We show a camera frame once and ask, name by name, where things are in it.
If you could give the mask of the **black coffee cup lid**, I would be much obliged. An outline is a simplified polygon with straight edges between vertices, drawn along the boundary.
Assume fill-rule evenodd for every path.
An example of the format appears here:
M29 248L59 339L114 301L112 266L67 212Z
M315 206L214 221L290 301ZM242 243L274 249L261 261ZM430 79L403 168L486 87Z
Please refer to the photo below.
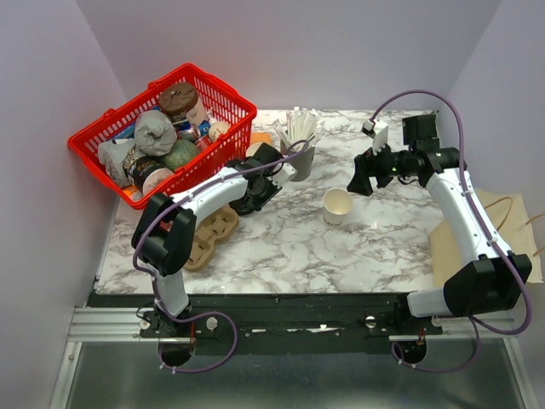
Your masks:
M255 211L253 203L248 200L235 200L229 205L239 216L247 216Z

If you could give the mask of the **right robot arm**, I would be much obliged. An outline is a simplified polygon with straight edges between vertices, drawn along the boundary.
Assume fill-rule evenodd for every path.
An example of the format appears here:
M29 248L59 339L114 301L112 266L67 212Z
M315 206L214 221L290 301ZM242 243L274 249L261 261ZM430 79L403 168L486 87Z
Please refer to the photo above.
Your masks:
M387 143L385 122L364 122L362 131L372 146L355 157L347 190L370 196L393 179L416 177L442 210L462 266L438 289L411 292L405 305L392 312L393 327L409 334L423 317L468 317L513 308L530 276L530 258L514 254L494 228L458 149L440 146L434 115L404 118L402 125L406 148L395 152Z

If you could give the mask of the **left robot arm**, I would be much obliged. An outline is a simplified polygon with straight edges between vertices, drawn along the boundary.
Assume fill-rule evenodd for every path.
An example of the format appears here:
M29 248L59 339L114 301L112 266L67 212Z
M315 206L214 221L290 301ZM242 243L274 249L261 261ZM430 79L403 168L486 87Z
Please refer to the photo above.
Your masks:
M154 194L133 234L133 266L150 275L160 327L178 337L188 328L190 306L183 267L201 222L225 205L243 215L261 210L297 171L276 148L262 145L254 155L225 163L217 174L182 193Z

